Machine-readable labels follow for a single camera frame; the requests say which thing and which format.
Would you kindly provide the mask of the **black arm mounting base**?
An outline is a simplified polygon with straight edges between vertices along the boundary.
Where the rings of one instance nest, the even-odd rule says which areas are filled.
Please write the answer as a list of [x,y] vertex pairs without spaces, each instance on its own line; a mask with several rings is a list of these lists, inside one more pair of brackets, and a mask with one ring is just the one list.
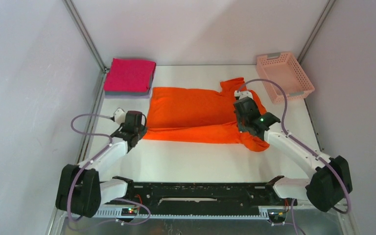
[[266,217],[264,207],[297,205],[282,199],[272,183],[160,183],[131,182],[124,197],[146,206],[140,214],[194,218]]

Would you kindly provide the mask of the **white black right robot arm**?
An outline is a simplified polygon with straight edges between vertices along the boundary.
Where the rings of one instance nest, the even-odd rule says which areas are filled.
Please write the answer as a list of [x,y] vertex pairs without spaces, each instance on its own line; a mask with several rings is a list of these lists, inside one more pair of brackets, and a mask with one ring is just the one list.
[[353,184],[348,161],[316,151],[304,144],[284,127],[284,123],[270,112],[262,114],[250,97],[234,102],[238,130],[247,132],[291,159],[306,175],[305,178],[278,176],[269,182],[265,198],[272,205],[283,199],[308,200],[322,212],[336,209],[343,199],[351,210],[349,194]]

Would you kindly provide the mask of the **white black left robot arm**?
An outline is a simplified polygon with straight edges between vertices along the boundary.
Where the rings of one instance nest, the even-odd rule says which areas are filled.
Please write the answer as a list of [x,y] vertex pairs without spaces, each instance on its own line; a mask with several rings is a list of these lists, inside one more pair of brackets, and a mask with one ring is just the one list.
[[114,200],[124,204],[133,202],[133,180],[114,176],[101,181],[100,176],[114,163],[127,155],[147,132],[146,116],[139,111],[118,108],[112,116],[98,115],[118,124],[111,134],[88,133],[85,135],[107,138],[105,146],[93,157],[78,164],[67,164],[61,171],[55,200],[57,209],[67,212],[68,217],[93,217],[99,207]]

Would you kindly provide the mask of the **orange t shirt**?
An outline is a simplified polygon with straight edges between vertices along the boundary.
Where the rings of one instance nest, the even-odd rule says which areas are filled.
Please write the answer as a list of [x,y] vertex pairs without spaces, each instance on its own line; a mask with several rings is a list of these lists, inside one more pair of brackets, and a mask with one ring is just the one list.
[[263,152],[269,144],[248,132],[239,132],[235,91],[244,78],[220,82],[221,91],[155,87],[147,115],[146,140],[208,144],[242,144]]

